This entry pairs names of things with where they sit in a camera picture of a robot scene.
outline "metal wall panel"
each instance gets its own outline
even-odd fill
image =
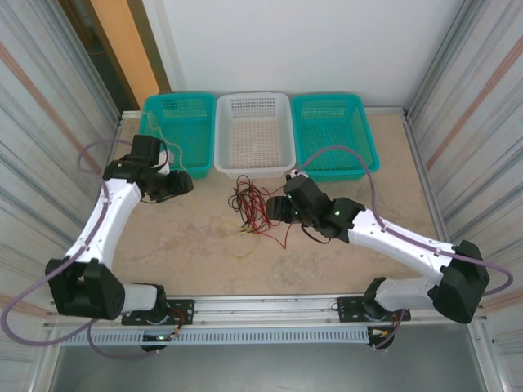
[[[76,169],[83,145],[112,137],[118,112],[57,1],[0,7],[0,307],[43,276],[74,241],[98,195]],[[110,147],[84,165],[99,170]],[[27,296],[9,324],[40,335],[51,295]],[[38,352],[0,332],[0,390],[24,389]]]
[[[409,109],[446,230],[516,281],[484,307],[523,385],[523,2],[479,1]],[[492,286],[505,277],[491,274]]]

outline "beige floor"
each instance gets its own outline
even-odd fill
[[[400,116],[372,115],[369,121],[382,164],[375,173],[380,215],[434,236]],[[130,140],[138,122],[126,120],[122,138]],[[256,182],[276,189],[284,178]],[[125,283],[162,284],[168,295],[350,293],[364,291],[377,276],[416,276],[411,269],[363,247],[339,241],[315,243],[298,226],[290,230],[287,250],[261,236],[225,238],[221,226],[226,221],[240,223],[227,206],[233,184],[212,169],[206,179],[194,181],[194,191],[187,195],[158,205],[141,203],[118,243],[116,276]],[[320,187],[331,198],[345,196],[370,205],[365,178]],[[270,233],[283,240],[285,230],[281,225]],[[248,252],[258,240],[249,257],[230,256]]]

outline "cable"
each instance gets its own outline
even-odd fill
[[[83,155],[94,145],[101,145],[101,144],[113,144],[113,143],[122,143],[125,145],[131,145],[130,142],[126,140],[118,140],[118,139],[104,139],[104,140],[98,140],[95,142],[92,142],[88,145],[86,145],[82,151],[80,151],[80,154],[78,155],[78,158],[76,160],[76,166],[79,169],[79,171],[92,174],[94,175],[101,183],[101,189],[105,196],[105,199],[103,201],[102,211],[100,216],[98,217],[98,220],[94,224],[91,232],[87,235],[87,238],[85,240],[85,243],[83,246],[81,246],[76,253],[74,253],[64,264],[62,264],[60,267],[52,271],[49,275],[45,276],[44,278],[38,280],[36,283],[32,284],[31,286],[27,287],[23,292],[21,292],[18,296],[13,298],[9,304],[4,308],[2,312],[2,316],[0,318],[0,323],[2,325],[2,330],[4,333],[13,341],[16,343],[20,343],[22,345],[31,345],[31,346],[37,346],[37,347],[46,347],[49,345],[55,345],[58,343],[61,343],[62,341],[68,340],[70,337],[77,335],[81,331],[83,331],[86,328],[90,328],[92,324],[94,324],[97,320],[92,319],[91,321],[87,322],[86,324],[82,325],[80,328],[72,331],[71,333],[62,336],[58,339],[52,340],[52,341],[30,341],[28,339],[25,339],[21,336],[16,335],[11,328],[9,327],[9,324],[7,323],[7,316],[9,315],[9,312],[13,310],[13,308],[21,302],[27,295],[29,295],[31,292],[34,292],[35,290],[38,290],[41,286],[49,282],[49,280],[53,279],[55,276],[60,274],[62,271],[66,270],[70,265],[72,265],[85,251],[89,243],[94,238],[96,231],[100,228],[105,215],[107,214],[107,210],[109,208],[109,190],[107,189],[107,184],[105,183],[103,177],[99,174],[93,171],[92,169],[85,169],[82,167],[82,157]]]
[[[165,140],[161,140],[161,142],[163,145],[163,149],[165,150],[165,162],[162,164],[162,166],[154,167],[157,172],[162,170],[165,167],[165,165],[167,165],[167,163],[169,162],[169,150],[167,148],[167,145],[165,144]]]
[[[167,140],[167,138],[165,137],[165,135],[162,132],[162,128],[160,125],[155,126],[152,124],[151,117],[155,116],[154,113],[152,113],[151,111],[142,112],[142,113],[145,114],[145,116],[147,116],[147,124],[149,124],[149,128],[151,129],[151,131],[158,131],[160,137],[162,138],[163,143],[167,143],[168,145],[171,145],[171,146],[175,147],[176,149],[178,149],[178,151],[180,152],[180,168],[184,172],[188,172],[187,169],[183,166],[183,163],[181,161],[182,156],[183,156],[183,149],[181,149],[181,147],[179,145],[177,145],[175,142]]]
[[[400,318],[398,319],[397,324],[394,326],[394,329],[391,331],[391,333],[388,334],[388,336],[383,341],[381,341],[377,345],[373,345],[374,349],[377,350],[377,349],[383,347],[398,332],[398,330],[400,329],[401,322],[403,321],[403,317],[405,316],[405,312],[406,312],[405,309],[401,310]]]
[[[504,284],[502,284],[496,288],[493,288],[492,290],[488,290],[487,292],[485,292],[483,294],[484,296],[491,296],[493,294],[497,294],[498,292],[505,290],[507,287],[509,287],[514,282],[514,275],[512,275],[512,273],[508,269],[505,269],[496,264],[492,264],[492,263],[489,263],[486,261],[474,259],[472,257],[461,256],[461,255],[453,254],[453,253],[450,253],[447,251],[441,251],[440,249],[438,249],[436,247],[432,247],[430,245],[426,245],[425,243],[421,243],[413,238],[410,238],[409,236],[407,236],[405,234],[399,233],[399,232],[389,228],[388,226],[386,226],[385,223],[383,222],[382,218],[380,217],[380,215],[378,215],[378,206],[377,206],[377,201],[376,201],[376,197],[377,197],[376,185],[374,184],[373,176],[372,176],[369,168],[365,164],[365,161],[354,150],[349,149],[348,147],[345,147],[344,145],[331,145],[329,147],[325,147],[324,149],[320,149],[320,150],[316,151],[314,154],[312,154],[297,169],[297,173],[301,172],[305,167],[307,167],[307,165],[309,165],[312,161],[314,161],[316,158],[318,158],[321,154],[324,154],[327,151],[331,151],[333,149],[341,149],[343,151],[346,151],[346,152],[354,155],[358,159],[358,161],[360,161],[362,168],[365,170],[365,173],[367,174],[367,177],[369,178],[370,190],[371,190],[371,204],[372,204],[372,212],[374,214],[374,219],[376,219],[376,222],[381,226],[383,231],[386,231],[386,232],[394,235],[395,237],[402,239],[403,241],[406,241],[407,243],[412,243],[413,245],[416,245],[422,249],[428,250],[429,252],[434,252],[435,254],[440,254],[442,256],[447,256],[447,257],[458,259],[461,261],[466,261],[468,263],[481,265],[485,268],[490,268],[492,270],[496,270],[498,272],[501,272],[501,273],[507,275],[507,281]]]
[[[319,239],[315,238],[311,233],[309,233],[307,230],[305,230],[305,225],[302,224],[302,232],[306,234],[307,237],[309,237],[310,239],[313,239],[314,241],[316,241],[317,243],[321,243],[322,245],[327,245],[328,243],[330,243],[330,238],[328,241],[320,241]]]
[[[264,195],[271,196],[283,187],[279,187],[274,192],[269,192],[267,189],[262,188],[264,191],[260,191],[251,180],[241,175],[236,178],[236,187],[233,188],[235,194],[229,197],[227,203],[229,207],[234,211],[239,212],[240,219],[244,223],[241,226],[242,230],[251,230],[254,234],[261,234],[268,238],[275,240],[283,249],[287,248],[287,238],[290,226],[287,228],[285,234],[284,243],[281,243],[277,238],[267,234],[270,228],[278,226],[281,222],[272,223],[267,215],[266,203]]]

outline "plastic basket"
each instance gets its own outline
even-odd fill
[[[214,166],[229,178],[283,176],[296,164],[293,120],[285,94],[221,96],[217,102]]]
[[[361,155],[370,171],[379,169],[376,146],[358,96],[297,96],[292,109],[298,165],[319,149],[344,145]],[[320,155],[305,172],[315,181],[358,180],[365,174],[356,157],[342,150]]]
[[[187,170],[192,178],[204,178],[212,166],[215,112],[213,94],[150,96],[145,101],[139,133],[166,142],[174,156],[171,170]]]

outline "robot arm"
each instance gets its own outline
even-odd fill
[[[160,140],[135,136],[129,155],[109,164],[104,180],[109,192],[102,191],[91,217],[64,259],[51,259],[46,274],[67,261],[85,245],[85,238],[96,226],[104,203],[104,220],[89,247],[61,274],[49,281],[58,312],[92,319],[116,319],[133,310],[150,311],[150,319],[162,318],[166,298],[161,286],[121,284],[111,273],[116,244],[135,206],[146,196],[161,203],[193,189],[189,175],[169,171],[167,150],[160,152]]]
[[[486,268],[445,254],[481,260],[479,249],[463,241],[459,247],[425,238],[382,220],[387,228],[436,248],[431,252],[382,229],[372,210],[348,198],[330,200],[307,176],[298,175],[284,186],[286,196],[270,198],[272,220],[301,223],[324,237],[372,248],[418,271],[422,278],[376,278],[364,294],[365,311],[380,319],[386,312],[434,307],[448,319],[470,323],[489,283]]]

